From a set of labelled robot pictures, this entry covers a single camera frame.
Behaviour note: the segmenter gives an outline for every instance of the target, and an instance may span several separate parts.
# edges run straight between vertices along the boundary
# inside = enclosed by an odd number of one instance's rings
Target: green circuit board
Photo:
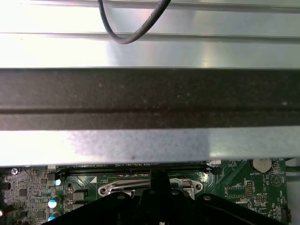
[[[201,182],[203,189],[195,198],[203,193],[212,193],[288,223],[290,212],[287,209],[284,159],[272,159],[271,169],[265,173],[253,170],[249,160],[222,161],[219,165],[211,166],[220,167],[221,173],[213,175],[202,171],[183,171],[170,172],[169,175],[180,175]],[[149,178],[148,173],[72,175],[55,185],[53,181],[48,180],[48,172],[46,167],[32,167],[24,168],[17,176],[2,176],[2,182],[12,184],[10,190],[2,191],[5,203],[13,204],[17,210],[5,219],[0,219],[0,224],[11,225],[16,224],[18,220],[27,220],[31,225],[40,225],[46,222],[54,211],[64,214],[101,198],[98,189],[110,182]],[[27,190],[26,196],[19,196],[20,189]],[[61,202],[54,209],[50,209],[47,203],[55,195],[61,197]]]

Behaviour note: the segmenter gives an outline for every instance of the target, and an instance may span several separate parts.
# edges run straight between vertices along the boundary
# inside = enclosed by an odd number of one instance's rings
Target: motherboard
[[[40,225],[114,191],[138,195],[149,188],[150,168],[168,171],[172,188],[196,199],[211,193],[291,222],[283,158],[184,164],[30,166],[0,171],[0,225]]]

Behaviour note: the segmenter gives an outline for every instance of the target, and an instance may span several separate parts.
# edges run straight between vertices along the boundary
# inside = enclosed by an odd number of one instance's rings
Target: integrated circuit
[[[66,196],[67,198],[69,198],[69,199],[73,199],[73,193],[67,193],[67,196]]]
[[[9,182],[0,182],[0,190],[9,190],[11,184]]]
[[[47,179],[41,179],[41,184],[46,184],[47,183]]]
[[[37,211],[37,218],[45,218],[45,212],[43,210]]]
[[[19,196],[20,196],[20,197],[25,197],[25,196],[27,196],[27,189],[20,189],[20,190],[19,190]]]
[[[74,192],[74,201],[83,201],[85,199],[84,192]]]

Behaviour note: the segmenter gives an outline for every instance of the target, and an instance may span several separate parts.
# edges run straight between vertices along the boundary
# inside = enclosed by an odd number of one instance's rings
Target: metal lever
[[[179,178],[170,178],[171,186],[177,184],[178,189],[187,191],[192,199],[195,199],[195,194],[202,191],[203,184],[201,182],[191,180],[191,179],[179,179]],[[132,192],[149,188],[150,179],[132,179],[132,180],[116,180],[110,184],[101,186],[98,189],[99,195],[102,197],[107,196],[113,192],[122,191],[128,195],[131,195]]]

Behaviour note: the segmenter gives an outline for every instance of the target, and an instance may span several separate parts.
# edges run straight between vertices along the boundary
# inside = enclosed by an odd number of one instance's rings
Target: black cable
[[[137,39],[139,39],[141,36],[143,36],[150,28],[156,23],[156,21],[160,18],[160,16],[163,14],[165,9],[168,7],[171,0],[160,0],[159,3],[156,5],[154,10],[152,11],[151,15],[148,17],[146,22],[139,28],[137,31],[132,34],[129,37],[119,37],[117,36],[111,26],[108,23],[108,20],[105,15],[104,6],[103,6],[103,0],[98,0],[99,10],[101,14],[101,19],[104,24],[104,27],[108,33],[108,35],[119,44],[129,44]]]
[[[292,173],[300,173],[300,166],[286,166],[285,171]]]
[[[289,160],[291,160],[291,159],[294,159],[294,158],[285,158],[285,161],[289,161]]]

